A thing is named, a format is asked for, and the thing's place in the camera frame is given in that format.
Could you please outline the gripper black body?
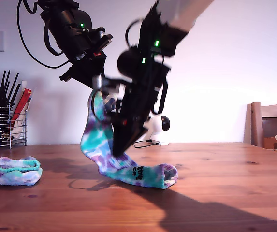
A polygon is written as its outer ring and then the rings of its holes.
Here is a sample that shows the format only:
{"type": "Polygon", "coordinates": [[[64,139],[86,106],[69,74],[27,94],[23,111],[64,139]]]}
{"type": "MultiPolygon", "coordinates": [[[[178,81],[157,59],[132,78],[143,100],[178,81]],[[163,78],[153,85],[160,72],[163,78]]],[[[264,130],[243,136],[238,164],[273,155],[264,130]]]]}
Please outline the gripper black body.
{"type": "MultiPolygon", "coordinates": [[[[83,59],[95,59],[105,57],[103,49],[106,47],[106,39],[92,41],[90,39],[61,39],[59,48],[73,65],[75,62],[83,59]]],[[[66,82],[66,72],[59,77],[61,81],[66,82]]]]}

